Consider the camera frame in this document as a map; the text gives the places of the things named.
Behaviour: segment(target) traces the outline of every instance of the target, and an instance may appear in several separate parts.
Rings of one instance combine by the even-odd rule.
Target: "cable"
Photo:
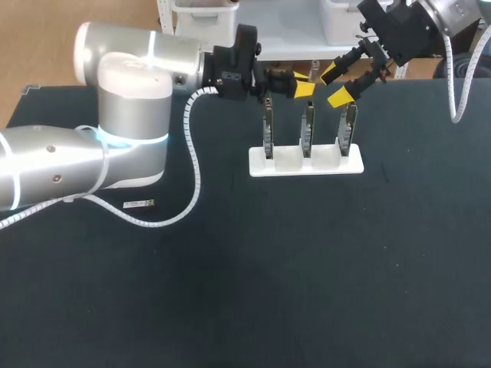
[[[453,56],[453,77],[464,78],[466,76],[467,69],[469,68],[469,62],[472,54],[470,52],[464,52]],[[433,73],[433,79],[446,79],[447,78],[447,60],[442,59]],[[491,78],[491,56],[483,54],[477,62],[476,71],[474,71],[474,78]]]
[[[22,219],[27,218],[30,215],[34,215],[36,212],[39,212],[43,209],[46,209],[50,205],[53,205],[55,203],[58,203],[63,200],[67,200],[67,202],[72,201],[75,198],[82,198],[86,199],[87,201],[91,201],[102,208],[106,209],[107,211],[113,213],[114,215],[120,217],[121,219],[136,225],[136,226],[141,226],[143,228],[162,228],[164,226],[172,225],[179,220],[183,219],[186,217],[194,208],[196,203],[198,202],[199,198],[199,192],[201,190],[201,175],[199,173],[199,161],[198,161],[198,156],[196,155],[196,151],[194,149],[194,144],[193,144],[193,138],[191,137],[191,129],[189,127],[189,118],[191,115],[191,110],[193,108],[194,103],[198,98],[201,96],[204,96],[206,94],[218,94],[218,90],[215,87],[204,87],[199,90],[197,90],[187,101],[186,106],[184,107],[184,116],[183,116],[183,129],[184,129],[184,138],[186,139],[186,144],[187,148],[189,151],[189,155],[191,157],[191,161],[193,163],[193,169],[194,169],[194,193],[193,197],[191,198],[191,201],[187,205],[187,207],[179,214],[176,215],[168,220],[161,221],[161,222],[147,222],[147,221],[142,221],[137,218],[134,218],[132,216],[127,215],[126,213],[120,211],[113,205],[107,203],[103,199],[100,199],[99,197],[96,197],[95,195],[85,195],[83,194],[83,197],[78,197],[77,195],[70,195],[65,198],[59,198],[59,199],[52,199],[46,202],[38,203],[37,205],[33,205],[32,207],[25,209],[22,212],[19,212],[15,215],[12,215],[10,217],[7,217],[5,220],[0,221],[0,230],[7,228],[10,225],[15,224],[16,222],[21,221]],[[106,161],[107,155],[107,144],[102,142],[103,144],[103,149],[104,149],[104,161]],[[106,176],[107,174],[107,165],[104,164],[103,162],[103,168],[101,169],[101,174],[99,175],[99,179],[97,180],[98,184],[101,180],[101,177]]]
[[[455,90],[453,88],[453,55],[452,44],[450,43],[450,37],[443,36],[445,42],[445,50],[447,51],[447,82],[448,82],[448,101],[450,106],[450,116],[452,123],[458,123],[462,118],[463,112],[466,109],[467,98],[469,97],[470,84],[473,81],[474,71],[476,70],[477,62],[483,52],[489,38],[491,38],[491,27],[488,27],[486,31],[479,39],[479,42],[474,49],[473,56],[470,58],[469,67],[466,72],[466,79],[463,82],[462,95],[460,96],[459,108],[455,111]]]

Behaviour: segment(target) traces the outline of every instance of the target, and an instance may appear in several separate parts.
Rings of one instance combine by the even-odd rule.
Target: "small label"
[[[152,207],[155,205],[155,201],[153,199],[149,199],[148,201],[133,201],[133,202],[125,202],[123,203],[124,209],[137,209],[139,207]]]
[[[242,74],[240,73],[233,73],[231,71],[223,71],[222,72],[222,79],[228,80],[228,81],[241,81],[242,79]]]

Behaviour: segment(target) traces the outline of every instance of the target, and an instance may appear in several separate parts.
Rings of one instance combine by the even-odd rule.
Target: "screw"
[[[174,83],[178,86],[183,86],[184,84],[186,84],[186,78],[182,75],[177,75],[174,78]]]

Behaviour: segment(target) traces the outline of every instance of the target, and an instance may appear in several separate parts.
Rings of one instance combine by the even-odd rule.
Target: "white spiral cable wrap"
[[[122,218],[123,220],[136,225],[136,226],[141,226],[143,228],[162,228],[164,226],[172,225],[179,220],[183,219],[186,217],[194,208],[196,203],[198,202],[199,198],[199,192],[201,190],[201,175],[199,173],[199,161],[198,161],[198,156],[196,155],[196,151],[194,149],[194,144],[193,144],[193,139],[191,137],[191,129],[189,128],[189,117],[191,115],[191,109],[193,108],[194,103],[196,100],[204,96],[206,94],[218,94],[218,90],[214,87],[204,87],[199,90],[197,90],[187,101],[186,107],[184,108],[184,118],[183,118],[183,128],[184,128],[184,137],[186,139],[186,144],[187,148],[189,150],[189,155],[191,157],[191,161],[193,162],[193,169],[194,169],[194,193],[193,197],[191,198],[191,201],[189,202],[188,206],[179,214],[176,215],[168,220],[161,221],[161,222],[147,222],[147,221],[142,221],[137,218],[134,218],[132,216],[127,215],[126,213],[120,211],[113,205],[107,203],[103,199],[100,199],[99,197],[96,197],[95,195],[88,194],[83,197],[78,197],[70,195],[66,198],[59,198],[59,199],[52,199],[46,202],[38,203],[37,205],[33,205],[32,207],[25,209],[22,212],[19,212],[15,215],[12,215],[10,217],[7,217],[5,220],[0,221],[0,230],[3,228],[7,228],[10,225],[15,224],[18,221],[21,221],[22,219],[27,218],[30,215],[34,215],[36,212],[40,212],[43,209],[46,209],[50,205],[53,205],[55,203],[58,203],[63,200],[67,200],[68,202],[73,200],[74,198],[83,198],[86,199],[87,201],[91,201],[93,203],[98,204],[99,206],[103,207],[107,211],[113,213],[114,215]],[[97,183],[101,181],[101,177],[106,176],[107,174],[107,164],[106,164],[106,157],[107,157],[107,144],[102,142],[103,145],[103,150],[104,150],[104,161],[103,161],[103,168],[101,170],[101,174],[99,176],[99,179],[97,180]]]
[[[455,90],[453,89],[453,55],[452,55],[452,44],[450,43],[450,37],[443,35],[443,41],[445,42],[445,50],[447,51],[447,82],[448,82],[448,101],[450,105],[450,117],[452,118],[452,123],[459,123],[462,118],[463,112],[466,109],[467,98],[469,97],[470,84],[473,81],[474,71],[477,67],[477,62],[483,49],[486,46],[489,38],[491,38],[491,26],[486,29],[486,31],[479,39],[476,48],[474,49],[473,56],[470,58],[469,67],[467,68],[466,78],[463,82],[462,95],[460,96],[459,108],[457,112],[455,111]]]

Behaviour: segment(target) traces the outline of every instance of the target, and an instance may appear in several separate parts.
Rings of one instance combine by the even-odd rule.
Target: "white holder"
[[[351,144],[349,156],[343,157],[338,138],[334,144],[313,145],[310,159],[304,158],[300,145],[275,146],[274,159],[266,159],[262,146],[249,150],[249,173],[254,177],[360,174],[363,171],[358,145]]]

